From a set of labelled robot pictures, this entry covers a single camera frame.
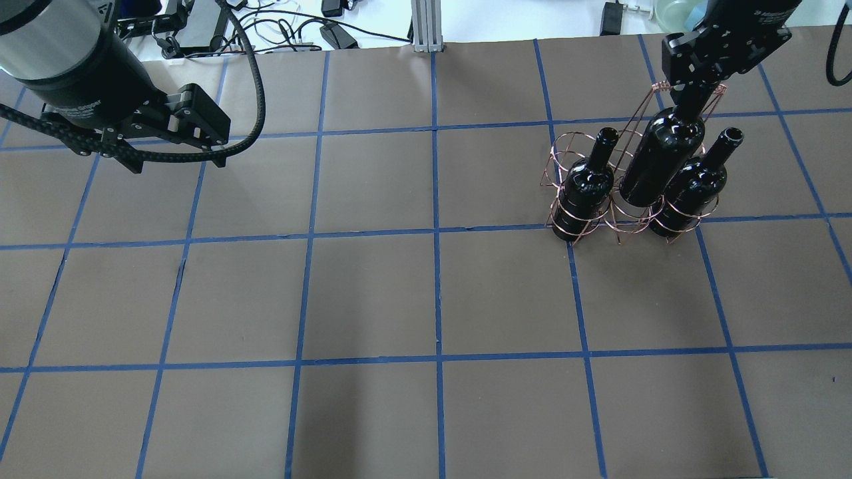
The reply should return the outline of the black gripper with bottle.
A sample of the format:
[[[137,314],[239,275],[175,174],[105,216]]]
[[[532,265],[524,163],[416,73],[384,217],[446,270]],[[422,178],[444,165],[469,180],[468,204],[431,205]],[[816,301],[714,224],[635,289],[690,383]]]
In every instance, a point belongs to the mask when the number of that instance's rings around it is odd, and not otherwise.
[[[791,39],[785,22],[800,1],[710,1],[689,33],[662,42],[662,69],[670,85],[721,82],[745,74]]]

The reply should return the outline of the black gripper idle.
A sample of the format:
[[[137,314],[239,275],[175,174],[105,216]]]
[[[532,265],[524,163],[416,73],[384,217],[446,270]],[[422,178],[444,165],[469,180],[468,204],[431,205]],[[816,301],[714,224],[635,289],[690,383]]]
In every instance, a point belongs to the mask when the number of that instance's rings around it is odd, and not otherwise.
[[[114,158],[139,174],[147,162],[211,162],[232,155],[230,118],[198,84],[166,94],[113,33],[72,42],[2,36],[2,67],[43,101],[40,115],[2,117],[60,140],[75,154]]]

